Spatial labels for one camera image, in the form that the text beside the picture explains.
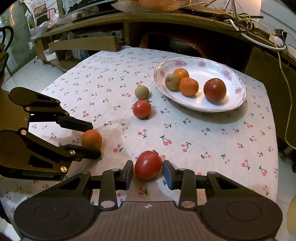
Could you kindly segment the orange mandarin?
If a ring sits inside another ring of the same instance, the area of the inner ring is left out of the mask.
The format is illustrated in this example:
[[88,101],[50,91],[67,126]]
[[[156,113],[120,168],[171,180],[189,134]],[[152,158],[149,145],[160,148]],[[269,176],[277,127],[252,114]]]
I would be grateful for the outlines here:
[[100,149],[102,145],[102,136],[96,130],[87,130],[81,138],[83,147]]

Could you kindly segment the red tomato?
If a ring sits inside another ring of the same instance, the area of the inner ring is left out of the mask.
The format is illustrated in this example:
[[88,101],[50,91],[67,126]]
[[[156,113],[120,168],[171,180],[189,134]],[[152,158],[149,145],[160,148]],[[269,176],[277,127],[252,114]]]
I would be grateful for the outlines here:
[[226,85],[219,78],[212,78],[205,82],[203,92],[211,103],[222,101],[226,96]]
[[162,165],[162,160],[155,150],[144,151],[138,156],[134,171],[140,180],[150,181],[158,175]]
[[137,118],[147,118],[151,113],[151,105],[147,100],[140,99],[132,107],[132,112]]

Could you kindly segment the white cherry print tablecloth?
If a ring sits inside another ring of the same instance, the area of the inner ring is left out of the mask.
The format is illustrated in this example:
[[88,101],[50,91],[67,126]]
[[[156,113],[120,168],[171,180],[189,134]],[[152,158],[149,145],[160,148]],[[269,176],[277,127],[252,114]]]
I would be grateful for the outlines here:
[[[241,74],[247,101],[229,113],[199,113],[168,99],[155,86],[153,73],[178,54],[125,48],[99,52],[57,78],[44,94],[59,99],[73,117],[93,123],[103,137],[98,161],[74,162],[81,171],[100,175],[122,168],[146,150],[155,150],[178,168],[198,175],[219,172],[276,200],[278,151],[271,106],[264,85]],[[137,118],[132,107],[137,86],[149,89],[151,113]]]

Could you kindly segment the red tomato on cloth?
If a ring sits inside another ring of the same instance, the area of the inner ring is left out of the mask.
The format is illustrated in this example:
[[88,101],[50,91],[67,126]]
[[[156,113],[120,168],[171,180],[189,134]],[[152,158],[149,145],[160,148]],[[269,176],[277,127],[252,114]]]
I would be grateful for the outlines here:
[[147,118],[151,113],[151,105],[147,100],[140,99],[132,107],[132,112],[137,118]]

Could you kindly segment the wooden drawer front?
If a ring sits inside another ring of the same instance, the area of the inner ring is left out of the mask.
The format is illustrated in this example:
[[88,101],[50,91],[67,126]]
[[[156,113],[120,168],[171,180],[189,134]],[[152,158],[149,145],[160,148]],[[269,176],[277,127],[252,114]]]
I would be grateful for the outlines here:
[[62,40],[50,42],[48,45],[52,50],[94,50],[111,52],[118,52],[120,50],[118,39],[114,36]]

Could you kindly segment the brown kiwi on cloth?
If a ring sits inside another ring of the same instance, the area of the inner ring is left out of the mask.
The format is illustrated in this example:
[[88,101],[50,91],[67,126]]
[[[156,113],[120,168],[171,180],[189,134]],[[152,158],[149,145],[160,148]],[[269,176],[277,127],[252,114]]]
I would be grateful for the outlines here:
[[146,86],[137,86],[134,90],[134,94],[138,99],[146,99],[149,97],[149,89]]

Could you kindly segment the red tomato on plate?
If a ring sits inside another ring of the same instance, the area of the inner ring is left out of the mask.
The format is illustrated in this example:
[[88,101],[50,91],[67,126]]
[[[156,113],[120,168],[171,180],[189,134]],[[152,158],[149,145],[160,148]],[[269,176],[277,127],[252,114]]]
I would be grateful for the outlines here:
[[211,103],[222,101],[226,96],[226,85],[219,78],[212,78],[205,82],[203,92]]

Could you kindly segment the orange mandarin front plate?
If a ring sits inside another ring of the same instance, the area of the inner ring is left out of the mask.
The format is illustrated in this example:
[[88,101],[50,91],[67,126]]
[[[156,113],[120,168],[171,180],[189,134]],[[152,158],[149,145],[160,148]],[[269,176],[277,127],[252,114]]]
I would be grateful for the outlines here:
[[179,82],[179,89],[184,96],[194,96],[199,90],[199,84],[192,78],[184,77]]

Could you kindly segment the orange mandarin plate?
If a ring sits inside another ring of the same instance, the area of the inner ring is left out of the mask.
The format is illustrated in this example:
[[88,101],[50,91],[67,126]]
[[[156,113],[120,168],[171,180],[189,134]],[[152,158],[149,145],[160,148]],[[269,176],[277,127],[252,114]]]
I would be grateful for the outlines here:
[[194,96],[199,90],[199,84],[192,78],[184,77],[179,82],[179,89],[184,96]]
[[178,80],[181,80],[181,79],[183,79],[183,78],[185,78],[185,77],[189,77],[189,73],[188,73],[188,71],[187,71],[186,69],[184,69],[184,68],[178,68],[178,69],[176,69],[176,70],[173,72],[173,74],[174,74],[175,76],[177,76]]

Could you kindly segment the brown kiwi on plate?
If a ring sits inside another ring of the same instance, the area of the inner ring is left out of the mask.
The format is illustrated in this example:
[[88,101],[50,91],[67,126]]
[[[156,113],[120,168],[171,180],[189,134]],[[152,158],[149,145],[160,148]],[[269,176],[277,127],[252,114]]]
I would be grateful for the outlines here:
[[165,77],[165,85],[169,90],[176,90],[179,87],[179,79],[174,74],[168,74]]

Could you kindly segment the white floral oval plate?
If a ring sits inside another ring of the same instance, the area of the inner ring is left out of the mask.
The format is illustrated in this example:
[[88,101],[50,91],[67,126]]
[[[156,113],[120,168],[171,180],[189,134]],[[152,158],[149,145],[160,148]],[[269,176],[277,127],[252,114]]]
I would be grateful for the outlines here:
[[[178,68],[186,69],[189,77],[198,82],[199,90],[195,96],[185,97],[180,91],[172,91],[165,86],[165,77]],[[218,103],[209,102],[203,93],[204,84],[212,78],[219,78],[226,85],[226,96]],[[154,70],[154,83],[174,102],[202,112],[220,113],[234,110],[246,100],[245,84],[233,70],[223,64],[199,57],[181,56],[164,61]]]

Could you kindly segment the orange mandarin back plate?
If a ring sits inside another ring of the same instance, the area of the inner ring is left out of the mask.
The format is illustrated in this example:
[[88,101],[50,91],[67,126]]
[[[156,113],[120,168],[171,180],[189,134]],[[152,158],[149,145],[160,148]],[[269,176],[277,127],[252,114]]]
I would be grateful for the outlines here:
[[173,74],[174,74],[175,76],[177,76],[178,80],[181,80],[181,79],[183,79],[183,78],[185,78],[185,77],[189,77],[189,73],[188,73],[188,71],[187,71],[186,69],[184,69],[184,68],[178,68],[178,69],[176,69],[176,70],[173,72]]

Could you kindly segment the dark wooden tv cabinet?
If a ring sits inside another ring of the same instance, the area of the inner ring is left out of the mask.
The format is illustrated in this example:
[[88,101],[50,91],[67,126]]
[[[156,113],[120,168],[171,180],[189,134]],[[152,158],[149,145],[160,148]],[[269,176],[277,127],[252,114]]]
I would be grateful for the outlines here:
[[71,21],[34,38],[37,57],[45,60],[50,42],[68,33],[122,31],[119,45],[150,48],[211,59],[256,78],[266,85],[275,113],[278,137],[295,145],[295,58],[273,50],[274,37],[254,25],[234,30],[228,14],[212,17],[184,13],[116,13]]

